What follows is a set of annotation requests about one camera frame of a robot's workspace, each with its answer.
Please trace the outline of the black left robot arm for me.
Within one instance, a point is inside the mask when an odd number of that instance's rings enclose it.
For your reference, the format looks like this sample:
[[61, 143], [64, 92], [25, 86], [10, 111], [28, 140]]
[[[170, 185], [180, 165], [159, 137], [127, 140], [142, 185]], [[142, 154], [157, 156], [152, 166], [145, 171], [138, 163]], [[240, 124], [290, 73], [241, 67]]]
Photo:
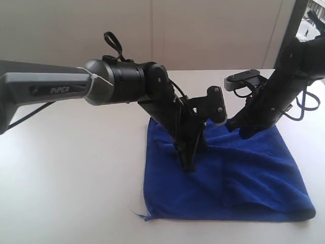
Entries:
[[2, 133], [15, 126], [12, 118], [19, 107], [39, 104], [44, 109], [68, 99], [85, 99], [94, 106], [138, 103], [170, 134], [182, 169], [194, 170], [204, 120], [194, 113], [164, 66], [109, 56], [90, 60], [84, 67], [1, 61]]

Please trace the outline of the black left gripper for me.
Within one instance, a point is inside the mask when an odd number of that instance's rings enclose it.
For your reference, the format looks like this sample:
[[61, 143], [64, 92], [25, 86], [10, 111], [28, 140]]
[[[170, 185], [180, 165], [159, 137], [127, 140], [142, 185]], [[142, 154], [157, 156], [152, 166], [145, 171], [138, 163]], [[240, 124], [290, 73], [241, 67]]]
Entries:
[[149, 114], [171, 136], [182, 170], [194, 172], [195, 154], [207, 150], [203, 135], [205, 120], [195, 114], [188, 99], [153, 101]]

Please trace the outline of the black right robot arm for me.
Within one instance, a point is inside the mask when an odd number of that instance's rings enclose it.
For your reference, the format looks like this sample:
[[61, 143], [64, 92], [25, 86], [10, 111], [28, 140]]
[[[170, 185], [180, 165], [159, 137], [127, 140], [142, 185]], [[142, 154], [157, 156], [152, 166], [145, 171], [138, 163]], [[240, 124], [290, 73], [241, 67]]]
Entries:
[[230, 132], [238, 129], [241, 138], [248, 139], [274, 126], [283, 116], [289, 116], [291, 104], [299, 94], [307, 96], [307, 87], [323, 78], [324, 38], [307, 42], [293, 39], [269, 78], [261, 76], [258, 70], [247, 70], [224, 80], [224, 88], [229, 92], [244, 87], [250, 90], [244, 96], [245, 106], [227, 120], [226, 128]]

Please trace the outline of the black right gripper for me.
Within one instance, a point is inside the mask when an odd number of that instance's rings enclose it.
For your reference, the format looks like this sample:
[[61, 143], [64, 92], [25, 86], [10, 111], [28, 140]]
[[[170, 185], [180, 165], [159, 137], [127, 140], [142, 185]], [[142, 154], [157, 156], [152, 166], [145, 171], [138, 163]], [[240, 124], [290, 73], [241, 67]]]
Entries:
[[275, 125], [287, 108], [285, 96], [258, 96], [237, 115], [229, 118], [225, 127], [229, 132], [239, 130], [242, 139], [249, 139], [259, 132]]

